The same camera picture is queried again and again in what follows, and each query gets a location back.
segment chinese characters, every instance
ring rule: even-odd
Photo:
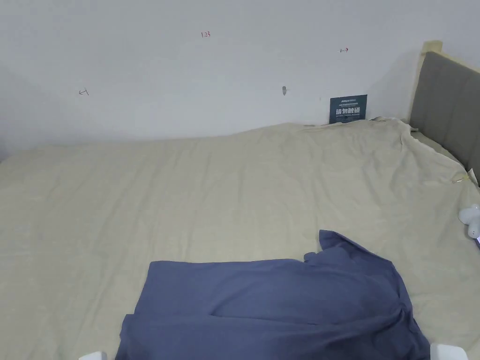
[[[360,114],[360,108],[343,108],[336,110],[337,115]]]

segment gray padded headboard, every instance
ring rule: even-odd
[[[480,174],[480,73],[427,52],[410,125]]]

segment dark blue sign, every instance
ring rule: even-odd
[[[330,124],[365,119],[367,96],[344,96],[330,99]]]

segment bed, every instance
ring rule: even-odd
[[[480,173],[480,74],[439,42],[420,69],[410,125],[45,146],[1,163],[3,358],[113,356],[151,261],[302,259],[319,229],[391,260],[427,338],[480,358],[480,251],[457,218],[480,203],[464,177]]]

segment bed post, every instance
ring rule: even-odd
[[[413,83],[413,92],[410,99],[410,108],[408,109],[408,121],[410,122],[410,114],[412,113],[413,99],[415,97],[415,91],[417,90],[417,85],[419,83],[420,70],[425,60],[425,55],[428,51],[442,52],[443,42],[440,40],[430,40],[425,41],[421,48],[419,62],[417,64],[417,72],[415,73],[415,80]]]

